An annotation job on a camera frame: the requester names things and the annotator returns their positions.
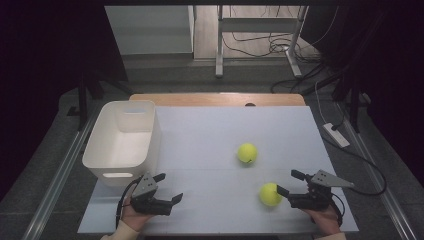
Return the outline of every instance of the human hand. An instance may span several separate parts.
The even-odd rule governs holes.
[[[121,220],[134,231],[141,232],[144,224],[146,224],[146,222],[155,215],[146,215],[136,212],[130,202],[131,197],[127,197],[124,201]]]
[[[315,211],[309,209],[301,209],[312,217],[315,224],[326,236],[340,233],[339,223],[337,221],[337,213],[332,206],[322,211]]]

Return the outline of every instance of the wooden table edge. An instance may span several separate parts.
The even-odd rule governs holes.
[[[291,93],[148,93],[129,100],[149,100],[157,106],[306,106],[302,95]]]

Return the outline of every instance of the yellow tennis ball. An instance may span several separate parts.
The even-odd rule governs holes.
[[[269,182],[261,187],[259,197],[263,204],[274,207],[277,206],[283,197],[277,193],[277,184]]]
[[[255,145],[251,143],[244,143],[240,145],[237,151],[238,159],[245,163],[254,162],[257,156],[258,150],[256,149]]]

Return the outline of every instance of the white power strip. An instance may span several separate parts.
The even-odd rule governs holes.
[[[349,146],[350,143],[346,140],[346,138],[343,137],[343,135],[339,132],[339,130],[331,129],[332,126],[333,124],[331,123],[327,123],[323,125],[327,133],[333,138],[334,141],[337,142],[337,144],[339,144],[341,148]]]

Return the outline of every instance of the white plastic bin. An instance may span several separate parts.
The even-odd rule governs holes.
[[[115,101],[100,111],[82,158],[108,186],[126,186],[156,174],[161,131],[151,101]]]

